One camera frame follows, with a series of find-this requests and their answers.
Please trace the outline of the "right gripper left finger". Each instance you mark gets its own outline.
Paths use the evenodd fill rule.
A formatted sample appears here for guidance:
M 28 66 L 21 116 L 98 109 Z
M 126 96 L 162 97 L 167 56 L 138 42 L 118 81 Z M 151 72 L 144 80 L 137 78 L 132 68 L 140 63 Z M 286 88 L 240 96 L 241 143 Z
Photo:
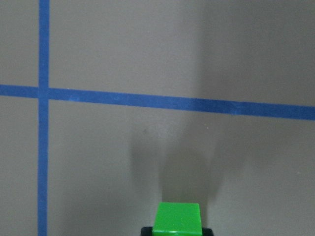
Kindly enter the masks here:
M 152 236 L 153 235 L 153 227 L 142 227 L 140 236 Z

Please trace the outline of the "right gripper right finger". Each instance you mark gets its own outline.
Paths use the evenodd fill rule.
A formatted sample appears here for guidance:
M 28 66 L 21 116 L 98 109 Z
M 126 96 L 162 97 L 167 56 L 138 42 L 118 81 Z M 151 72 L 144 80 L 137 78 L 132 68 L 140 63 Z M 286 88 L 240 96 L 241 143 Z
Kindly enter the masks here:
M 203 236 L 214 236 L 213 230 L 210 228 L 202 228 Z

